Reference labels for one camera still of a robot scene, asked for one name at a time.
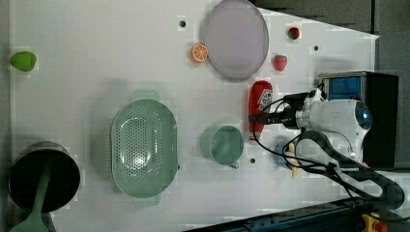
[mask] black cable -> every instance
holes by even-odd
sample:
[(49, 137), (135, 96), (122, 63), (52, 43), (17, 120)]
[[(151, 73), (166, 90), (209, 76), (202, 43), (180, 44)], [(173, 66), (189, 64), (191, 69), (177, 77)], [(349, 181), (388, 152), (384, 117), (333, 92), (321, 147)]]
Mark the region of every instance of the black cable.
[(323, 163), (320, 163), (320, 162), (317, 162), (317, 161), (314, 161), (314, 160), (302, 159), (302, 158), (296, 158), (296, 157), (290, 157), (290, 156), (287, 156), (287, 155), (285, 155), (285, 154), (281, 154), (281, 153), (272, 151), (271, 149), (265, 147), (262, 143), (259, 142), (259, 139), (256, 137), (256, 133), (255, 133), (255, 126), (256, 126), (257, 118), (260, 117), (260, 116), (262, 116), (262, 113), (264, 113), (265, 110), (267, 110), (267, 109), (268, 109), (269, 107), (271, 107), (273, 104), (275, 104), (275, 103), (277, 103), (277, 102), (281, 102), (281, 101), (283, 101), (283, 99), (279, 99), (279, 100), (276, 100), (276, 101), (273, 101), (273, 102), (269, 103), (267, 106), (265, 106), (265, 107), (261, 110), (261, 112), (256, 116), (255, 120), (253, 121), (252, 134), (253, 134), (253, 138), (254, 138), (254, 140), (256, 141), (256, 143), (259, 144), (259, 146), (261, 146), (261, 147), (262, 147), (263, 149), (265, 149), (266, 151), (268, 151), (268, 152), (270, 152), (270, 153), (273, 153), (273, 154), (275, 154), (275, 155), (277, 155), (277, 156), (280, 156), (280, 157), (283, 157), (283, 158), (291, 158), (291, 159), (294, 159), (294, 160), (306, 161), (306, 162), (310, 162), (310, 163), (316, 164), (316, 165), (318, 165), (318, 166), (324, 166), (324, 167), (326, 167)]
[(341, 136), (343, 136), (343, 137), (346, 139), (347, 143), (349, 144), (350, 150), (353, 151), (352, 144), (350, 143), (349, 139), (347, 139), (347, 137), (344, 136), (344, 134), (342, 134), (341, 132), (337, 132), (337, 131), (331, 131), (331, 132), (335, 132), (335, 133), (338, 133), (338, 134), (340, 134)]
[(281, 105), (286, 104), (285, 101), (282, 101), (281, 103), (278, 104), (277, 108), (275, 109), (275, 113), (278, 113), (278, 109), (280, 108)]
[[(297, 138), (299, 138), (299, 137), (302, 135), (302, 132), (301, 132), (299, 135), (297, 135), (296, 137), (294, 137), (292, 140), (290, 140), (288, 143), (286, 143), (285, 146), (283, 146), (283, 148), (282, 148), (282, 154), (280, 154), (280, 153), (278, 153), (278, 152), (275, 152), (275, 151), (272, 151), (271, 149), (265, 147), (264, 145), (262, 145), (262, 144), (259, 142), (259, 139), (256, 137), (256, 133), (255, 133), (255, 126), (256, 126), (256, 121), (257, 121), (258, 117), (262, 116), (262, 113), (264, 113), (265, 110), (267, 110), (269, 107), (271, 107), (272, 105), (274, 105), (275, 103), (280, 102), (280, 101), (283, 101), (283, 99), (279, 99), (279, 100), (276, 100), (276, 101), (273, 101), (273, 102), (269, 103), (267, 106), (265, 106), (265, 107), (261, 110), (261, 112), (256, 116), (255, 120), (253, 121), (252, 135), (253, 135), (253, 138), (254, 138), (254, 140), (256, 141), (256, 143), (257, 143), (259, 146), (261, 146), (263, 149), (265, 149), (266, 151), (268, 151), (268, 152), (270, 152), (270, 153), (273, 153), (273, 154), (275, 154), (275, 155), (277, 155), (277, 156), (283, 157), (283, 158), (285, 159), (285, 161), (286, 161), (288, 164), (290, 164), (291, 166), (293, 166), (293, 167), (307, 168), (307, 169), (310, 169), (311, 167), (324, 167), (324, 168), (326, 168), (327, 170), (329, 170), (329, 168), (331, 167), (330, 165), (326, 165), (326, 164), (324, 164), (324, 163), (320, 163), (320, 162), (317, 162), (317, 161), (314, 161), (314, 160), (310, 160), (310, 159), (297, 158), (297, 157), (296, 157), (296, 154), (295, 154), (295, 157), (290, 157), (290, 156), (287, 156), (287, 155), (284, 154), (284, 150), (287, 148), (287, 146), (289, 146), (289, 144), (290, 144), (291, 142), (293, 142), (294, 140), (296, 140)], [(287, 160), (287, 159), (301, 160), (301, 161), (310, 162), (310, 163), (312, 163), (312, 164), (311, 164), (311, 165), (295, 165), (295, 164), (291, 163), (291, 162), (290, 162), (289, 160)], [(325, 176), (327, 176), (328, 178), (330, 178), (330, 179), (333, 180), (333, 181), (340, 180), (340, 183), (339, 183), (339, 184), (344, 187), (344, 189), (347, 191), (347, 194), (349, 194), (349, 197), (351, 198), (351, 200), (353, 201), (353, 203), (356, 205), (356, 207), (358, 207), (358, 208), (360, 209), (360, 206), (356, 203), (356, 200), (355, 200), (355, 198), (353, 197), (352, 193), (350, 192), (349, 188), (348, 188), (345, 184), (343, 184), (342, 179), (340, 178), (340, 176), (338, 175), (338, 173), (337, 173), (334, 169), (333, 169), (333, 171), (332, 171), (332, 173), (334, 174), (334, 176), (326, 175), (326, 171), (325, 171), (325, 170), (310, 169), (310, 172), (311, 172), (311, 173), (316, 173), (316, 174), (325, 175)], [(384, 221), (384, 222), (400, 222), (400, 221), (405, 221), (405, 220), (410, 219), (410, 217), (404, 217), (404, 218), (400, 218), (400, 219), (386, 219), (386, 218), (376, 217), (376, 216), (373, 216), (372, 214), (368, 214), (368, 213), (365, 213), (365, 214), (368, 215), (368, 216), (371, 217), (371, 218), (374, 218), (374, 219), (377, 219), (377, 220), (380, 220), (380, 221)]]
[[(338, 175), (337, 172), (335, 172), (335, 176), (336, 176), (338, 179), (341, 180), (341, 177), (340, 177), (340, 175)], [(355, 199), (355, 197), (353, 197), (353, 195), (352, 195), (352, 193), (350, 192), (349, 188), (348, 188), (346, 185), (344, 185), (344, 184), (340, 184), (340, 185), (343, 186), (344, 189), (346, 190), (347, 194), (349, 194), (349, 197), (350, 197), (350, 199), (353, 201), (353, 204), (355, 204), (355, 206), (356, 206), (358, 209), (361, 209), (360, 205), (356, 202), (356, 199)], [(369, 217), (371, 217), (371, 218), (374, 218), (374, 219), (376, 219), (376, 220), (383, 221), (383, 222), (401, 222), (401, 221), (405, 221), (405, 220), (410, 219), (410, 217), (403, 217), (403, 218), (400, 218), (400, 219), (386, 219), (386, 218), (382, 218), (382, 217), (376, 217), (376, 216), (373, 216), (372, 214), (368, 214), (368, 213), (365, 213), (365, 215), (367, 215), (367, 216), (369, 216)]]
[(323, 80), (322, 80), (322, 83), (320, 83), (320, 84), (317, 86), (317, 88), (320, 89), (321, 91), (323, 91), (324, 86), (325, 86), (325, 83), (324, 83)]

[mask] white table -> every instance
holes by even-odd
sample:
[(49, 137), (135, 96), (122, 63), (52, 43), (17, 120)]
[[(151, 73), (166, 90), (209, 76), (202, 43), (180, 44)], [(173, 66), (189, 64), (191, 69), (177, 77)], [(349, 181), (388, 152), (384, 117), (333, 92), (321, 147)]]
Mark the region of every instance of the white table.
[[(248, 134), (255, 80), (271, 81), (277, 99), (310, 90), (322, 72), (373, 71), (376, 37), (260, 10), (270, 34), (268, 57), (253, 77), (232, 82), (209, 61), (189, 59), (191, 46), (201, 42), (201, 23), (218, 2), (11, 1), (11, 49), (29, 49), (39, 58), (29, 74), (12, 69), (14, 157), (49, 140), (66, 147), (81, 169), (74, 200), (53, 213), (57, 231), (183, 231), (347, 197), (320, 176), (302, 172), (291, 179), (273, 155), (249, 143), (238, 170), (220, 166), (202, 156), (198, 139), (225, 117), (236, 117)], [(296, 42), (285, 35), (292, 25), (302, 30)], [(274, 53), (287, 55), (284, 72), (270, 65)], [(176, 117), (181, 169), (158, 206), (136, 209), (110, 174), (108, 133), (132, 92), (144, 88), (158, 91)], [(272, 125), (262, 142), (274, 148), (296, 134)]]

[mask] red bottle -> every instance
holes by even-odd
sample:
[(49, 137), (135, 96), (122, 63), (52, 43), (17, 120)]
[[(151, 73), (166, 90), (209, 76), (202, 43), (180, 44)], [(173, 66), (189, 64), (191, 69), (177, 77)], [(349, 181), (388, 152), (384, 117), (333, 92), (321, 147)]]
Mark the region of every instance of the red bottle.
[[(257, 116), (262, 109), (272, 102), (273, 89), (271, 83), (265, 80), (256, 81), (249, 94), (248, 110), (249, 116)], [(269, 113), (270, 107), (262, 113), (262, 115), (267, 115)], [(256, 138), (260, 138), (260, 133), (263, 131), (263, 124), (255, 124), (255, 135)], [(253, 137), (253, 122), (249, 122), (249, 139), (255, 140)]]

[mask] small pink object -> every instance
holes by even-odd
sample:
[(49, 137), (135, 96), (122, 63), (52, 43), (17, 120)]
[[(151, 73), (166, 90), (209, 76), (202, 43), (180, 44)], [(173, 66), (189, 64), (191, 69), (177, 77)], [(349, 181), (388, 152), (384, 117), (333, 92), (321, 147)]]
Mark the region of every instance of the small pink object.
[(285, 55), (276, 55), (271, 62), (275, 70), (282, 72), (286, 68), (287, 57)]

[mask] orange object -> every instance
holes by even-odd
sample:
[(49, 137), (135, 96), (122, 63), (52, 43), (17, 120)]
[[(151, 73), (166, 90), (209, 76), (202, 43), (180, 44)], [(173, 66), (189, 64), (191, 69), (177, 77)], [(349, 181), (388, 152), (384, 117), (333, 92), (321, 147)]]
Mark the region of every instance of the orange object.
[(366, 228), (363, 232), (389, 232), (389, 228), (386, 224), (381, 223), (379, 220), (362, 215), (365, 220)]
[(204, 44), (196, 44), (192, 47), (190, 58), (195, 63), (202, 63), (208, 57), (208, 48)]

